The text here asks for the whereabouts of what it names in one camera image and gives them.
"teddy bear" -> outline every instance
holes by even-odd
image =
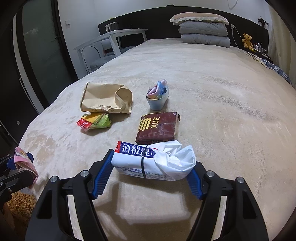
[[[253,44],[251,43],[251,39],[252,37],[248,34],[244,34],[244,39],[242,39],[242,42],[244,43],[244,47],[246,49],[249,49],[249,50],[253,50]]]

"maroon package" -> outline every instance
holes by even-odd
[[[136,143],[149,145],[176,140],[179,120],[180,115],[177,112],[159,112],[142,115]]]

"pink package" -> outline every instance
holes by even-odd
[[[38,179],[38,173],[27,154],[19,147],[15,149],[15,166],[19,172],[22,170],[28,170],[31,172],[32,176],[35,178],[33,184],[28,187],[31,189]]]

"folded gray quilt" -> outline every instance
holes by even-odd
[[[206,34],[182,34],[181,40],[187,44],[209,44],[230,48],[228,37],[206,35]]]
[[[227,29],[223,23],[186,21],[180,24],[180,34],[209,34],[227,37]]]

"white wire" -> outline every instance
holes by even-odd
[[[234,25],[234,27],[235,27],[235,25]],[[237,30],[237,28],[235,27],[235,30],[237,31],[237,34],[240,36],[240,34],[239,34],[239,32],[238,32],[238,30]],[[232,30],[233,31],[233,30]],[[240,36],[241,37],[241,36]],[[242,39],[242,37],[241,37],[241,39]]]
[[[232,28],[232,38],[233,38],[233,40],[234,40],[234,42],[235,42],[235,39],[234,39],[234,37],[233,37],[233,28]],[[236,42],[235,42],[235,45],[237,46]],[[237,46],[237,48],[238,48],[238,46]]]

